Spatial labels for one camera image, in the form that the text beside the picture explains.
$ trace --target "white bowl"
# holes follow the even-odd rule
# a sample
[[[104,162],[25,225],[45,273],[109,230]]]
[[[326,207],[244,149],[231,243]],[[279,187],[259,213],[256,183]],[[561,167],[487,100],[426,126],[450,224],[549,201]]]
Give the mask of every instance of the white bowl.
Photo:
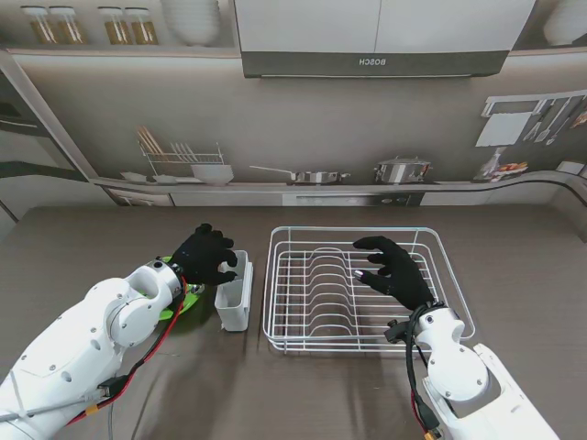
[[[211,185],[226,185],[235,178],[230,165],[196,163],[192,165],[192,173],[196,179]]]
[[[138,174],[136,172],[125,171],[120,173],[129,182],[147,183],[147,176]]]
[[[153,179],[155,179],[155,181],[158,183],[177,183],[176,177],[166,176],[165,174],[162,174],[160,176],[153,176]]]

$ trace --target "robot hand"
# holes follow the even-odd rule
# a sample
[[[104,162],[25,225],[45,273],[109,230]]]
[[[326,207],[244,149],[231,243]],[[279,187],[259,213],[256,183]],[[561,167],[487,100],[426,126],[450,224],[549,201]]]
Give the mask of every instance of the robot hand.
[[[218,266],[226,261],[228,266],[237,266],[237,256],[230,250],[234,241],[226,238],[220,231],[204,223],[195,229],[187,240],[173,253],[170,265],[177,265],[188,284],[217,286],[231,282],[235,272],[219,272]]]
[[[405,249],[384,236],[366,236],[353,243],[357,249],[379,249],[367,260],[383,267],[375,275],[362,271],[359,281],[384,295],[391,295],[405,308],[415,310],[419,305],[433,302],[434,297],[420,273],[420,268]]]

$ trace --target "cabinet door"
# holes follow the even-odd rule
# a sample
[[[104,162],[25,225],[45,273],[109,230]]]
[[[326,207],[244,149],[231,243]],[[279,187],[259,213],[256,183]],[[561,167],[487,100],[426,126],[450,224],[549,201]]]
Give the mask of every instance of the cabinet door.
[[[370,52],[381,0],[236,0],[243,52]]]
[[[382,0],[377,53],[510,50],[536,0]]]

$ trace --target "white plastic container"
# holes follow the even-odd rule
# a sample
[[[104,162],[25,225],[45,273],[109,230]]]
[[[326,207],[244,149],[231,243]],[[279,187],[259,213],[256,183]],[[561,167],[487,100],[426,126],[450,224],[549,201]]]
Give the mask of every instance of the white plastic container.
[[[244,332],[249,327],[250,291],[253,282],[253,264],[244,250],[235,250],[238,264],[231,268],[222,263],[223,272],[235,271],[237,279],[221,284],[216,290],[214,306],[218,310],[222,326],[228,332]]]

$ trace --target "kitchen shelf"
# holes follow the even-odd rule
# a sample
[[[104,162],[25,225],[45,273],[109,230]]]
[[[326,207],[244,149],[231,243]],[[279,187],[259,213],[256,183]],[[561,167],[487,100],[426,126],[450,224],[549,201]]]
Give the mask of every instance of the kitchen shelf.
[[[26,0],[5,0],[0,2],[0,29],[3,49],[13,54],[49,56],[130,56],[130,57],[207,57],[236,58],[240,56],[237,20],[231,0],[218,0],[220,6],[220,33],[206,46],[187,46],[179,40],[168,27],[163,14],[161,0],[110,0],[106,4],[88,3],[86,0],[69,0],[67,6],[73,7],[78,21],[90,44],[85,45],[42,45],[34,38],[28,19],[20,7],[29,5]],[[57,5],[55,0],[38,0],[35,5],[50,7]],[[146,7],[151,12],[159,45],[110,45],[104,28],[104,19],[97,11],[98,6]],[[130,27],[129,18],[125,20]]]
[[[434,184],[400,184],[400,185],[286,185],[284,183],[239,183],[231,182],[224,186],[206,184],[175,184],[165,185],[158,183],[134,183],[122,179],[97,178],[90,179],[91,183],[109,188],[120,188],[144,193],[445,193],[445,192],[479,192],[496,190],[523,182],[544,182],[559,185],[569,185],[575,191],[582,191],[582,178],[559,171],[535,171],[523,174],[506,181],[472,183],[463,181],[444,181]]]
[[[42,45],[9,46],[13,55],[42,55],[51,57],[173,57],[173,58],[240,58],[238,48],[207,48],[181,46],[55,46],[46,49]]]

